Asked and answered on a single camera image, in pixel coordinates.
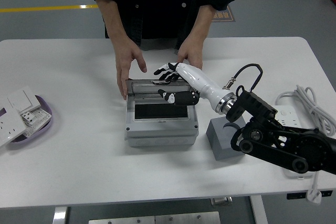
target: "person's left hand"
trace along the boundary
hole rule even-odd
[[[177,54],[177,62],[183,62],[184,59],[187,59],[190,65],[202,69],[203,42],[204,40],[193,34],[189,34],[180,46]]]

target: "robotic arm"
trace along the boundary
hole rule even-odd
[[[229,88],[237,75],[246,67],[256,66],[260,75],[249,92],[239,86],[236,94]],[[208,99],[211,107],[218,114],[226,115],[230,122],[235,122],[245,111],[253,117],[231,140],[235,151],[260,158],[297,173],[324,170],[336,174],[336,140],[327,137],[318,129],[307,130],[281,125],[276,119],[277,110],[252,93],[252,89],[260,80],[262,70],[259,65],[244,66],[220,88],[203,71],[184,63],[168,63],[154,74],[165,72],[160,78],[177,79],[181,76],[196,91],[167,93],[159,90],[159,94],[168,102],[176,105],[194,105],[198,97]]]

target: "gray foam block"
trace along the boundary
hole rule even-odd
[[[224,116],[210,120],[206,135],[216,160],[244,155],[231,148],[231,139],[245,124],[242,117],[234,123],[230,123]]]

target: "black shirt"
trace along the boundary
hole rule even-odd
[[[142,38],[175,38],[191,0],[144,0]]]

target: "person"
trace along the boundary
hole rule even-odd
[[[144,39],[176,38],[177,61],[202,68],[203,42],[217,10],[234,0],[95,0],[113,44],[117,84],[128,94],[131,62],[142,72],[146,63],[139,48]]]

